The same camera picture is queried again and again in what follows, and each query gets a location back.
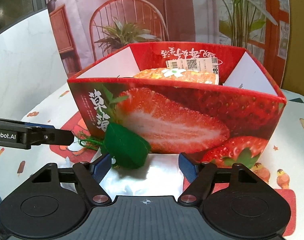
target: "wooden cabinet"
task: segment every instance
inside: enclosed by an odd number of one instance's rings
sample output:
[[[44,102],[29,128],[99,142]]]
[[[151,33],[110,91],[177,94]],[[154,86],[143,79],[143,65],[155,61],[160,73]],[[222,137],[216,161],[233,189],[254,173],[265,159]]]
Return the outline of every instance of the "wooden cabinet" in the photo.
[[[79,55],[71,33],[65,5],[49,14],[58,52],[60,53],[68,77],[81,70]]]

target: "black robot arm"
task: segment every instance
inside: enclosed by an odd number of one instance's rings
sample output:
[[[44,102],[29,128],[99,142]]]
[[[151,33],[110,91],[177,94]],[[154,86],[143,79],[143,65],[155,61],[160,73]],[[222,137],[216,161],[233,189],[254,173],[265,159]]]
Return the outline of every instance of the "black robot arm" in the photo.
[[[31,149],[32,145],[71,145],[71,131],[55,129],[52,125],[0,119],[0,146]]]

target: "vase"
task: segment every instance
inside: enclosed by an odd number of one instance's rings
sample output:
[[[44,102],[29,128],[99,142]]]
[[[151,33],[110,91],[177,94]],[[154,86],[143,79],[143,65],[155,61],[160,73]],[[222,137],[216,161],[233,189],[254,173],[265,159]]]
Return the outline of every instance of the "vase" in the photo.
[[[47,6],[48,13],[53,12],[55,10],[55,0],[50,0],[46,6]]]

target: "chinese characters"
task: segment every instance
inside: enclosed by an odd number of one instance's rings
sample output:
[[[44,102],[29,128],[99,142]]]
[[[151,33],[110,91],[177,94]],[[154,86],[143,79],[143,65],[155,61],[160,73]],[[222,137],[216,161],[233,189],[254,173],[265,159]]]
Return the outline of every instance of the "chinese characters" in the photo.
[[[110,119],[110,116],[102,110],[102,109],[107,108],[104,104],[103,98],[101,97],[102,93],[100,91],[94,89],[94,93],[89,92],[88,95],[94,105],[94,109],[97,111],[97,115],[96,115],[97,128],[99,128],[103,132],[105,132],[108,124],[110,123],[108,121]]]
[[[194,48],[192,48],[190,51],[189,50],[182,50],[180,48],[175,49],[174,47],[169,47],[168,50],[161,50],[161,55],[163,56],[163,58],[168,58],[171,55],[177,57],[177,59],[179,58],[183,58],[187,59],[188,56],[189,58],[199,58],[200,56],[202,57],[215,57],[215,54],[212,52],[209,52],[207,50],[201,49],[201,50],[194,50]]]

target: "orange packaged food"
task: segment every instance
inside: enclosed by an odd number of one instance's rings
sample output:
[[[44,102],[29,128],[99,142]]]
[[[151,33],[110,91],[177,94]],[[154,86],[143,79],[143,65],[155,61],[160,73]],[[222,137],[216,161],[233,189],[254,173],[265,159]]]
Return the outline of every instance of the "orange packaged food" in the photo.
[[[199,72],[193,70],[185,70],[178,68],[152,68],[140,71],[133,76],[134,78],[147,78],[147,79],[163,79],[163,80],[176,80],[186,82],[196,82],[205,84],[218,84],[218,75],[208,72]]]

